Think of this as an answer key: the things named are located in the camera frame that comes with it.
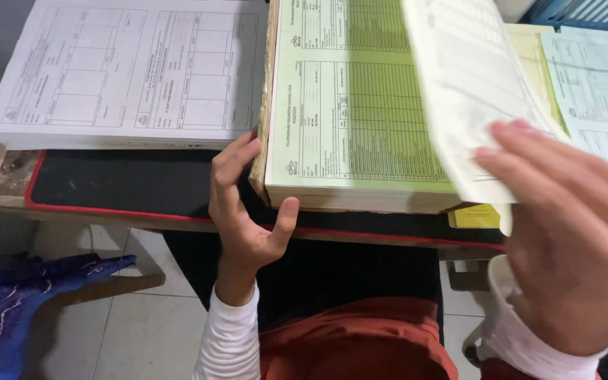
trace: left hand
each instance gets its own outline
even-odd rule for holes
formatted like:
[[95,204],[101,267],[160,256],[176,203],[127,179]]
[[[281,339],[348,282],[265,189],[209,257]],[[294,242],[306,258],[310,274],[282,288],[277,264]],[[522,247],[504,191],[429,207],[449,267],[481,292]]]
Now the left hand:
[[256,137],[257,128],[254,128],[215,156],[208,207],[224,249],[220,266],[229,265],[233,271],[252,275],[283,256],[299,213],[299,200],[290,197],[280,205],[273,231],[250,219],[236,183],[245,167],[259,153],[261,142]]

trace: right hand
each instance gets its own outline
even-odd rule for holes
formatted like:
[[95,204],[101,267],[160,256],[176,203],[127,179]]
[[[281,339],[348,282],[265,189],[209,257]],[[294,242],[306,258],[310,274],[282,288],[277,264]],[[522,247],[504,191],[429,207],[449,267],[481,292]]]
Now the right hand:
[[490,127],[502,150],[476,161],[513,205],[508,260],[523,296],[515,311],[542,341],[587,356],[608,347],[608,164],[522,120]]

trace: white tile floor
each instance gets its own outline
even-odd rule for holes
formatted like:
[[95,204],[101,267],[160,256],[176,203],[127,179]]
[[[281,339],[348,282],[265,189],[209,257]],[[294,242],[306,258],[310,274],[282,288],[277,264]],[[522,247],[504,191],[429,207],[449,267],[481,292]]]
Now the white tile floor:
[[[32,323],[23,380],[188,379],[207,313],[175,263],[163,237],[144,230],[93,226],[103,257],[138,255],[120,275],[164,272],[165,284],[138,293],[64,308],[45,308]],[[44,222],[34,245],[44,258],[88,252],[86,226]],[[461,380],[480,372],[464,358],[464,341],[477,338],[489,293],[453,291],[441,263],[445,348]]]

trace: white form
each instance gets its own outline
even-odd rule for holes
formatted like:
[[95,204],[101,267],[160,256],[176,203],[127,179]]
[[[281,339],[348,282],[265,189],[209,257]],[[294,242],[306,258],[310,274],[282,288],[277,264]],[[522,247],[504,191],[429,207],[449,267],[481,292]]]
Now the white form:
[[507,188],[472,161],[496,146],[487,125],[524,118],[556,139],[569,138],[536,95],[492,0],[403,0],[424,94],[429,135],[460,198],[514,203]]
[[0,84],[0,132],[233,139],[257,122],[267,13],[264,0],[37,0]]
[[541,34],[571,138],[608,161],[608,32]]

